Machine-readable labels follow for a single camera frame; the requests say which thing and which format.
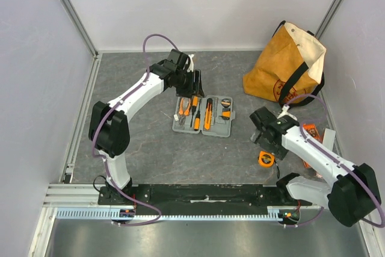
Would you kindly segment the orange black screwdriver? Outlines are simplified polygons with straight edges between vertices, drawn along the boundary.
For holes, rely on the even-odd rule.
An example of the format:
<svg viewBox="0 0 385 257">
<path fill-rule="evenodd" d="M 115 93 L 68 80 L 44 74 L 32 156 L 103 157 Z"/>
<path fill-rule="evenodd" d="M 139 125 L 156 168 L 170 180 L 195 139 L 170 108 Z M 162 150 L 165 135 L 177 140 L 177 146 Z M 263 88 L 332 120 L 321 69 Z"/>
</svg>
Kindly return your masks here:
<svg viewBox="0 0 385 257">
<path fill-rule="evenodd" d="M 192 123 L 194 120 L 194 115 L 195 115 L 195 112 L 197 109 L 198 101 L 199 101 L 199 98 L 197 96 L 194 96 L 192 98 L 190 127 L 192 127 L 192 125 L 193 125 Z"/>
<path fill-rule="evenodd" d="M 195 120 L 194 120 L 194 131 L 198 131 L 199 130 L 199 127 L 200 127 L 200 109 L 201 109 L 201 103 L 202 103 L 202 100 L 199 99 L 199 103 L 198 103 L 198 110 L 197 110 L 197 113 L 196 113 L 196 117 L 195 117 Z"/>
</svg>

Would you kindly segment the orange tape measure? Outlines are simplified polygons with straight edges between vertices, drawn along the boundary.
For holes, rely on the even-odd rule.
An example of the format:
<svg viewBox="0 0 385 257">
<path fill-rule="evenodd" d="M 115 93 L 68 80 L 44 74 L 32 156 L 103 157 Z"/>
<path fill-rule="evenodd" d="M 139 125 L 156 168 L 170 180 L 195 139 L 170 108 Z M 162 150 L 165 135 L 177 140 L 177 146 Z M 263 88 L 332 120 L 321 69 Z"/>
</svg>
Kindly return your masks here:
<svg viewBox="0 0 385 257">
<path fill-rule="evenodd" d="M 275 156 L 271 153 L 260 151 L 258 163 L 261 167 L 264 168 L 272 167 L 275 163 Z"/>
</svg>

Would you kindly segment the orange handled pliers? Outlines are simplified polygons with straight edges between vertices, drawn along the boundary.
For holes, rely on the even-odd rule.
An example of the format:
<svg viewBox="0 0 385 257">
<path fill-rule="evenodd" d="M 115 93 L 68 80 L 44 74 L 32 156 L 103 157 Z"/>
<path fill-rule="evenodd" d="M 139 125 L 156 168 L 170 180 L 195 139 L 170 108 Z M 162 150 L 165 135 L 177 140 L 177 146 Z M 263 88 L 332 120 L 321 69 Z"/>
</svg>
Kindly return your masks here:
<svg viewBox="0 0 385 257">
<path fill-rule="evenodd" d="M 174 119 L 179 126 L 185 124 L 186 118 L 190 115 L 192 99 L 191 98 L 180 98 L 177 113 L 174 115 Z"/>
</svg>

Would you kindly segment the orange utility knife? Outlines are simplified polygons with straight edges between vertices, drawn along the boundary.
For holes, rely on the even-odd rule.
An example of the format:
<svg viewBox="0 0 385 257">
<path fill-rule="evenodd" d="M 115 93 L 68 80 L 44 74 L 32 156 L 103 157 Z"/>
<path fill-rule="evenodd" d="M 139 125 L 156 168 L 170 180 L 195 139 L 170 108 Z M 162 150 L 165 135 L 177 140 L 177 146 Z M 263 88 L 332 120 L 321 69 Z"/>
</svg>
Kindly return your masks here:
<svg viewBox="0 0 385 257">
<path fill-rule="evenodd" d="M 211 128 L 212 107 L 213 107 L 213 99 L 208 98 L 206 102 L 205 121 L 204 121 L 204 130 L 206 131 L 210 130 Z"/>
</svg>

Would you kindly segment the grey plastic tool case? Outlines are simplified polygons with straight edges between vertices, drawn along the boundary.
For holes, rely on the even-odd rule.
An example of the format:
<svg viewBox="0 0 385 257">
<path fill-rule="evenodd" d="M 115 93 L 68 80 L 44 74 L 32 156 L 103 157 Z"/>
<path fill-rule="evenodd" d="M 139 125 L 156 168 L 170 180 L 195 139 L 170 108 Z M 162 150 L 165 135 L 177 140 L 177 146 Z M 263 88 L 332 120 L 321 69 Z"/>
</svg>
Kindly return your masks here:
<svg viewBox="0 0 385 257">
<path fill-rule="evenodd" d="M 179 99 L 181 97 L 177 98 L 176 103 L 176 109 L 174 115 L 177 113 L 177 109 L 179 106 Z M 205 111 L 206 111 L 206 102 L 208 98 L 213 99 L 213 107 L 212 107 L 212 121 L 211 121 L 211 128 L 210 130 L 206 131 L 204 130 L 204 121 L 205 121 Z M 224 98 L 229 98 L 232 101 L 231 104 L 231 110 L 232 110 L 232 116 L 229 121 L 225 121 L 221 118 L 221 113 L 223 110 L 223 106 L 221 105 L 221 100 Z M 227 138 L 230 136 L 231 133 L 231 127 L 232 127 L 232 120 L 235 118 L 235 112 L 233 109 L 233 99 L 229 96 L 219 96 L 219 95 L 208 95 L 205 98 L 199 98 L 202 100 L 201 103 L 201 109 L 200 109 L 200 127 L 198 131 L 194 131 L 194 120 L 196 117 L 196 113 L 198 108 L 196 109 L 194 120 L 192 127 L 190 127 L 190 121 L 191 121 L 191 110 L 190 115 L 186 118 L 185 124 L 183 126 L 179 126 L 175 119 L 173 120 L 172 124 L 172 130 L 174 132 L 179 133 L 186 133 L 186 134 L 203 134 L 211 137 L 221 137 L 221 138 Z"/>
</svg>

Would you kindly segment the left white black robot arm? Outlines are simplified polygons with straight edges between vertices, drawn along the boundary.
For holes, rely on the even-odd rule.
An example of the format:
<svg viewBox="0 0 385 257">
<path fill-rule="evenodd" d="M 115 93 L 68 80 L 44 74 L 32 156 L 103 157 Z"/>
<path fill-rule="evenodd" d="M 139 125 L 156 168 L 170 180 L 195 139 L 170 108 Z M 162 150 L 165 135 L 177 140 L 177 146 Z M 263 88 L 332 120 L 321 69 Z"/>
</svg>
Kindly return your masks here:
<svg viewBox="0 0 385 257">
<path fill-rule="evenodd" d="M 111 197 L 121 205 L 132 199 L 132 178 L 125 161 L 131 139 L 129 122 L 145 104 L 168 88 L 175 88 L 178 97 L 204 96 L 201 72 L 194 67 L 193 54 L 172 49 L 167 58 L 149 66 L 123 94 L 93 106 L 88 132 L 91 152 L 105 163 L 107 181 L 114 187 Z"/>
</svg>

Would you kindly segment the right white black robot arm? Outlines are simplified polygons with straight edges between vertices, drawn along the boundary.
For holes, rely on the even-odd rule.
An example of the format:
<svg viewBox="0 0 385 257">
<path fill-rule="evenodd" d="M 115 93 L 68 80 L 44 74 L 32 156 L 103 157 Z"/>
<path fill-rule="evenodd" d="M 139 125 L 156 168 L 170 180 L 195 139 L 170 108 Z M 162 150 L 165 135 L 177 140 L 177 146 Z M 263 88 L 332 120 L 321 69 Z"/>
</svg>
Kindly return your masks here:
<svg viewBox="0 0 385 257">
<path fill-rule="evenodd" d="M 356 165 L 326 148 L 304 130 L 302 124 L 284 108 L 275 116 L 268 108 L 261 107 L 250 114 L 256 127 L 252 141 L 262 150 L 283 159 L 292 152 L 321 175 L 322 181 L 314 181 L 298 173 L 290 173 L 277 181 L 276 199 L 282 205 L 294 200 L 304 200 L 331 212 L 342 225 L 351 227 L 377 210 L 384 227 L 384 211 L 377 179 L 372 167 Z"/>
</svg>

